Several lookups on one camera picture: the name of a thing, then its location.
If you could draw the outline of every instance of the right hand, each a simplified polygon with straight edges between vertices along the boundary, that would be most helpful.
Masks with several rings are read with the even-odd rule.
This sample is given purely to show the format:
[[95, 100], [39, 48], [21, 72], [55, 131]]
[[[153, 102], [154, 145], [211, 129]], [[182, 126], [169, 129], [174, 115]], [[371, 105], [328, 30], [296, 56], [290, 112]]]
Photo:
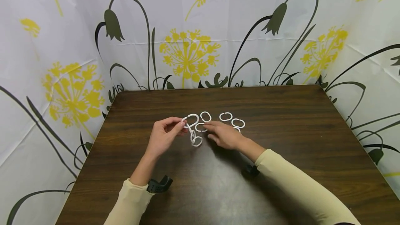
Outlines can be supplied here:
[[224, 149], [238, 149], [246, 138], [232, 126], [217, 121], [205, 122], [204, 128], [211, 134], [208, 138]]

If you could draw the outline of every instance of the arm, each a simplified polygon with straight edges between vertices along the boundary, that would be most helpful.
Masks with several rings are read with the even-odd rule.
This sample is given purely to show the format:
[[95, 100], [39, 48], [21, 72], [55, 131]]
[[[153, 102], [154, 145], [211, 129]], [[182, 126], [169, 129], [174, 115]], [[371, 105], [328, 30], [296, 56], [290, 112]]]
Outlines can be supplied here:
[[177, 135], [187, 133], [183, 128], [185, 122], [181, 120], [182, 118], [169, 117], [155, 122], [146, 152], [131, 177], [124, 181], [117, 202], [104, 225], [139, 224], [150, 199], [154, 196], [147, 192], [147, 183], [158, 158], [171, 146]]
[[299, 203], [321, 225], [348, 222], [360, 224], [350, 210], [329, 190], [271, 149], [264, 149], [245, 138], [231, 126], [208, 122], [205, 128], [213, 132], [208, 137], [218, 146], [237, 149], [255, 163], [257, 169]]

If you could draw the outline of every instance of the left hand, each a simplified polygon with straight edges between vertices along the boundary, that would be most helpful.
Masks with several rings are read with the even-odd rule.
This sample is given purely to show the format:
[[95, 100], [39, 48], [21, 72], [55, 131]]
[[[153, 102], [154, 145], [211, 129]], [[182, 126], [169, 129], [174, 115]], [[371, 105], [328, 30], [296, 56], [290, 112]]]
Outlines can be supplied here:
[[180, 117], [169, 117], [155, 122], [145, 155], [154, 159], [160, 157], [171, 146], [176, 136], [183, 136], [188, 132], [184, 128], [185, 124], [186, 120], [182, 122]]

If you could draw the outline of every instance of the hand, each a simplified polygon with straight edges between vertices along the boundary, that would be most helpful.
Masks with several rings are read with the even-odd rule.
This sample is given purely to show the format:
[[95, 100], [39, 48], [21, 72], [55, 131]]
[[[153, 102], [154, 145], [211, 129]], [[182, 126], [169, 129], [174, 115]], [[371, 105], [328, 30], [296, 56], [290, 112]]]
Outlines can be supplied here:
[[145, 155], [151, 158], [160, 157], [171, 146], [176, 136], [183, 136], [188, 132], [183, 128], [185, 124], [186, 120], [182, 122], [182, 118], [179, 117], [169, 117], [155, 122]]
[[207, 137], [224, 149], [238, 149], [240, 143], [246, 140], [239, 131], [221, 122], [205, 122], [204, 128], [211, 132]]

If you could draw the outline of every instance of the black object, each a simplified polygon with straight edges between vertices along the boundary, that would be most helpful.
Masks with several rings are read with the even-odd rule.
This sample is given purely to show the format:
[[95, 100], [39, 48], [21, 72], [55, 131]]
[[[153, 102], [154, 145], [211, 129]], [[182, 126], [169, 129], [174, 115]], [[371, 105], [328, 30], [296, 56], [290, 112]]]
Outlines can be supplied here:
[[252, 166], [252, 165], [248, 164], [246, 166], [246, 171], [253, 177], [256, 177], [256, 176], [258, 176], [258, 174], [260, 174], [260, 172], [258, 171], [258, 169], [255, 165]]
[[163, 193], [169, 189], [172, 183], [173, 180], [168, 175], [164, 175], [161, 182], [157, 182], [154, 179], [150, 179], [147, 191], [149, 193], [155, 193], [155, 194]]

